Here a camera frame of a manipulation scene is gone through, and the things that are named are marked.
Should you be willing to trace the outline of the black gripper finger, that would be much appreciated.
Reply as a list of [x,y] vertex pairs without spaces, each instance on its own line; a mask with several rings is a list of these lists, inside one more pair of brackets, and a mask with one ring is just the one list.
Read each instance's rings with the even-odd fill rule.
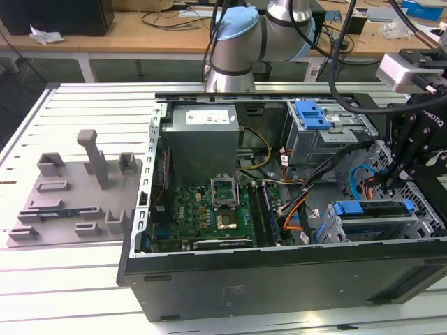
[[441,176],[441,151],[425,151],[413,145],[392,148],[389,189],[401,188],[408,181]]
[[386,146],[390,151],[392,163],[387,167],[386,180],[384,187],[388,190],[395,189],[399,186],[399,173],[401,171],[400,162],[400,144],[399,134],[402,127],[401,114],[387,114],[386,115]]

